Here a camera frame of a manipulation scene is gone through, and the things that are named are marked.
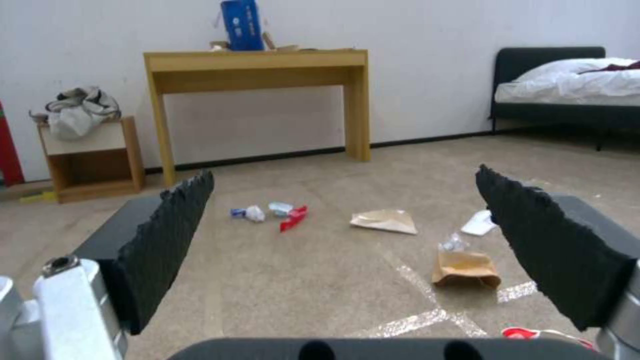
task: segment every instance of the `black foam pad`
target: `black foam pad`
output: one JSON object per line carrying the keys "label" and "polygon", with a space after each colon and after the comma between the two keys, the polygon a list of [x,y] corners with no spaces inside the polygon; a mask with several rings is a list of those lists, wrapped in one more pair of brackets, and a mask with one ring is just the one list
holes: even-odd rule
{"label": "black foam pad", "polygon": [[132,335],[147,326],[171,287],[213,187],[213,175],[204,172],[172,192],[130,200],[74,252],[98,262]]}
{"label": "black foam pad", "polygon": [[476,185],[538,289],[578,330],[605,325],[640,256],[640,240],[575,197],[554,199],[484,165]]}

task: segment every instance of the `white bedsheet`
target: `white bedsheet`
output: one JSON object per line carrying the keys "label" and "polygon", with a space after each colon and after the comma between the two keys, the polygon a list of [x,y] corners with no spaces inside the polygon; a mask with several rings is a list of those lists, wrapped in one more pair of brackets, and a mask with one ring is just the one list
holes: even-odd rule
{"label": "white bedsheet", "polygon": [[498,86],[496,102],[640,106],[640,70],[578,72],[636,60],[583,59],[555,61],[535,68],[512,83]]}

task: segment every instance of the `red fire extinguisher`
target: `red fire extinguisher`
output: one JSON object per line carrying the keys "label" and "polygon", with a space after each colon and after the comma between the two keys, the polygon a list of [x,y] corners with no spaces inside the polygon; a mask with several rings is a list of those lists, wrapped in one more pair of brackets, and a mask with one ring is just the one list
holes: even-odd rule
{"label": "red fire extinguisher", "polygon": [[24,183],[22,169],[18,161],[18,154],[15,152],[9,124],[4,117],[2,103],[0,102],[0,171],[4,177],[4,184],[11,186]]}

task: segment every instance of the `red plastic item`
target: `red plastic item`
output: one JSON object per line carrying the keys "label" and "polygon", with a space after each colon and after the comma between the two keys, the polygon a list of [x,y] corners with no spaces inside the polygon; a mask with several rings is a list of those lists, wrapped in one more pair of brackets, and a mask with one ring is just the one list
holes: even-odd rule
{"label": "red plastic item", "polygon": [[15,153],[15,147],[9,132],[9,124],[7,124],[4,117],[2,103],[0,103],[0,170],[3,173],[6,186],[24,182],[18,154]]}
{"label": "red plastic item", "polygon": [[293,209],[289,212],[289,217],[280,223],[280,232],[284,233],[290,228],[298,225],[305,217],[307,217],[307,206]]}
{"label": "red plastic item", "polygon": [[595,350],[593,344],[587,340],[576,338],[567,334],[563,334],[562,332],[556,330],[530,330],[525,329],[524,327],[508,327],[502,330],[502,335],[505,338],[509,339],[555,339],[555,340],[564,340],[569,342],[575,342],[583,347],[589,348],[591,350]]}

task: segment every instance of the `black baseboard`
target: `black baseboard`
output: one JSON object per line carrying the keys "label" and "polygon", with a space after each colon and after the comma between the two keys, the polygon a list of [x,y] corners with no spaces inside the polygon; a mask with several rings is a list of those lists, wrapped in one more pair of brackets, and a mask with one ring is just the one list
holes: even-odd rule
{"label": "black baseboard", "polygon": [[[520,131],[527,131],[527,129],[528,128],[525,128],[525,129],[505,129],[505,130],[498,130],[495,133],[496,134],[514,133],[514,132],[520,132]],[[378,147],[409,145],[409,144],[413,144],[413,143],[438,142],[438,141],[444,141],[444,140],[455,140],[455,139],[462,139],[462,138],[471,138],[471,137],[475,137],[475,136],[487,136],[487,135],[491,135],[491,134],[492,134],[491,131],[478,131],[476,133],[455,134],[455,135],[445,135],[445,136],[433,136],[433,137],[429,137],[429,138],[396,140],[396,141],[391,141],[391,142],[377,142],[377,143],[372,143],[371,144],[371,148],[375,149],[375,148],[378,148]],[[199,168],[211,168],[211,167],[219,167],[219,166],[224,166],[224,165],[237,165],[237,164],[243,164],[243,163],[255,163],[257,161],[299,158],[300,156],[333,154],[333,153],[342,152],[342,151],[344,151],[344,146],[336,146],[336,147],[327,147],[325,149],[281,152],[280,154],[247,156],[245,158],[202,161],[202,162],[198,162],[198,163],[180,164],[180,165],[176,165],[175,169],[176,169],[176,171],[194,170],[194,169],[199,169]],[[146,174],[158,174],[158,173],[161,173],[161,172],[162,172],[162,167],[152,167],[152,168],[146,168],[145,169],[145,173]]]}

